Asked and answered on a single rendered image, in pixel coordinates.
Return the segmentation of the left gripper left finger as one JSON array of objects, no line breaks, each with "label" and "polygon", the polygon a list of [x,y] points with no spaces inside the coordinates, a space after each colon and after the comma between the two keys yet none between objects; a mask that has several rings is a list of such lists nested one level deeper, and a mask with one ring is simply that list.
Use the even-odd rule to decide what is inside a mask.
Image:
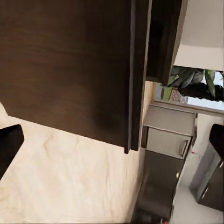
[{"label": "left gripper left finger", "polygon": [[21,125],[0,129],[0,180],[24,142]]}]

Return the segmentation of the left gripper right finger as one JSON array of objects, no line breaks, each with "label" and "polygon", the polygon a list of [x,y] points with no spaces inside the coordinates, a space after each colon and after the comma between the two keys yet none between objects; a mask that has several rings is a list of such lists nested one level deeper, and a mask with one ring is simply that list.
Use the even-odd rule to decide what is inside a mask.
[{"label": "left gripper right finger", "polygon": [[224,162],[224,126],[213,124],[209,140]]}]

